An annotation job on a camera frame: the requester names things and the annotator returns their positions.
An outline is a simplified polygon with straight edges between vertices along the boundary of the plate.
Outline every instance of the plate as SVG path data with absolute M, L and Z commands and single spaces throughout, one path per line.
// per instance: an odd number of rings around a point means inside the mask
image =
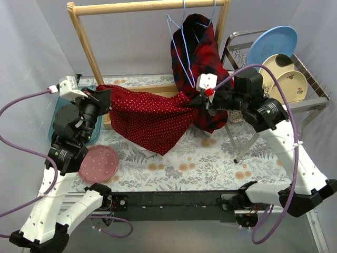
M 267 60 L 264 61 L 263 65 L 270 69 L 276 78 L 285 72 L 295 70 L 295 65 L 291 59 L 284 54 L 274 54 L 270 56 Z M 263 68 L 260 68 L 259 73 L 263 77 L 264 92 L 269 94 L 274 81 L 268 72 Z
M 252 44 L 247 63 L 262 64 L 274 54 L 290 57 L 297 45 L 297 32 L 290 26 L 277 26 L 261 34 Z
M 306 93 L 308 92 L 308 83 L 301 72 L 295 70 L 285 72 L 278 77 L 277 81 L 279 82 L 285 98 L 289 103 L 305 99 Z M 270 90 L 269 97 L 284 104 L 281 94 L 275 84 L 273 84 Z
M 86 183 L 108 181 L 116 172 L 118 155 L 109 146 L 95 145 L 88 149 L 78 174 Z

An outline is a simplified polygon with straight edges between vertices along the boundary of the gray floor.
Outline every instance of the gray floor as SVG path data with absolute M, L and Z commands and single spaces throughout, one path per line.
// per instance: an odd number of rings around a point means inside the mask
M 261 238 L 275 223 L 279 213 L 258 232 Z M 261 245 L 254 245 L 251 231 L 220 225 L 216 221 L 139 221 L 125 239 L 115 239 L 92 229 L 84 221 L 71 235 L 64 252 L 118 253 L 220 253 L 220 252 L 318 252 L 306 216 L 287 216 L 274 235 Z M 120 235 L 128 226 L 115 223 L 110 230 Z

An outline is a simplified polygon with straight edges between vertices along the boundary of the metal leg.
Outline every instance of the metal leg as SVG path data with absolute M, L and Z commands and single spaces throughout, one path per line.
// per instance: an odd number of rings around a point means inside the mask
M 235 144 L 234 138 L 232 136 L 231 130 L 228 127 L 228 124 L 225 125 L 225 129 L 226 129 L 226 132 L 227 132 L 228 136 L 230 137 L 231 143 L 232 143 L 233 148 L 234 148 L 234 152 L 235 153 L 238 152 L 239 149 L 237 148 L 237 145 Z
M 240 153 L 237 154 L 236 158 L 234 159 L 235 163 L 238 163 L 241 160 L 241 158 L 243 158 L 247 154 L 248 150 L 255 143 L 255 141 L 259 138 L 259 136 L 260 135 L 258 133 L 253 135 L 253 137 L 247 142 L 247 144 L 243 147 Z
M 302 122 L 301 124 L 299 125 L 299 130 L 298 130 L 298 133 L 299 133 L 299 138 L 302 137 L 303 135 L 303 130 L 304 128 L 309 125 L 309 123 L 311 121 L 313 121 L 325 108 L 326 108 L 327 105 L 324 105 L 324 106 L 320 106 L 318 107 L 317 109 L 313 110 Z

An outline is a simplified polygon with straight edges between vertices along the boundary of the red cloth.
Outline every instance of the red cloth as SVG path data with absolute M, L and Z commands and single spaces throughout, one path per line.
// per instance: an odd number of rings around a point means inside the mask
M 106 89 L 112 90 L 112 128 L 128 140 L 161 155 L 175 146 L 198 114 L 198 109 L 187 107 L 190 100 L 182 92 L 164 98 L 148 92 L 132 92 L 117 85 L 97 87 L 97 90 Z
M 210 20 L 203 15 L 193 14 L 189 15 L 183 24 L 184 36 L 186 39 L 188 55 L 191 63 L 191 71 L 195 79 L 195 83 L 201 74 L 217 75 L 218 82 L 223 81 L 229 76 L 228 71 L 222 67 L 219 52 L 217 50 L 217 42 L 215 40 L 213 24 L 209 27 L 204 27 L 200 24 L 208 26 Z M 187 51 L 185 49 L 181 29 L 173 34 L 173 39 L 177 47 L 180 59 L 192 81 L 191 74 L 188 70 Z M 174 81 L 179 91 L 192 100 L 199 96 L 199 91 L 192 88 L 188 78 L 178 60 L 174 45 L 171 42 L 171 57 Z M 234 87 L 234 82 L 231 80 L 227 83 L 230 87 Z M 219 91 L 226 90 L 225 86 L 219 88 Z M 195 118 L 193 124 L 209 133 L 214 130 L 222 128 L 227 123 L 227 111 L 219 111 L 216 116 L 211 116 L 206 109 L 200 109 L 198 116 Z

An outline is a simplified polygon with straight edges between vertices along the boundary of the yellow plate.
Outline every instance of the yellow plate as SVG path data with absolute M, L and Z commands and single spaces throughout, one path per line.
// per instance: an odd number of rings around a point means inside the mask
M 280 75 L 277 81 L 279 82 L 288 102 L 298 102 L 305 99 L 308 91 L 308 83 L 301 72 L 295 70 L 288 71 Z M 269 96 L 284 104 L 281 94 L 275 84 L 273 84 Z
M 263 65 L 270 69 L 276 78 L 285 72 L 295 70 L 295 66 L 291 59 L 283 54 L 274 54 L 270 56 L 267 60 L 264 61 Z M 269 94 L 274 81 L 268 72 L 263 68 L 260 68 L 259 73 L 263 77 L 264 92 Z

